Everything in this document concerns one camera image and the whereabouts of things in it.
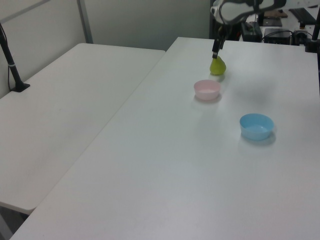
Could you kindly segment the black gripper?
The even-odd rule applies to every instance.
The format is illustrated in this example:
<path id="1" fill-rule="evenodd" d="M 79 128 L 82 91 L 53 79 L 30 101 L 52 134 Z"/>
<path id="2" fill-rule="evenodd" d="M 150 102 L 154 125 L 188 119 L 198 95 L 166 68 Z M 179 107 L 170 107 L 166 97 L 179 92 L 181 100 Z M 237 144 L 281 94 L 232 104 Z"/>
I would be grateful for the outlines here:
<path id="1" fill-rule="evenodd" d="M 214 40 L 212 46 L 212 58 L 217 59 L 219 54 L 219 49 L 222 50 L 224 42 L 228 37 L 228 28 L 225 24 L 216 23 L 216 39 Z"/>

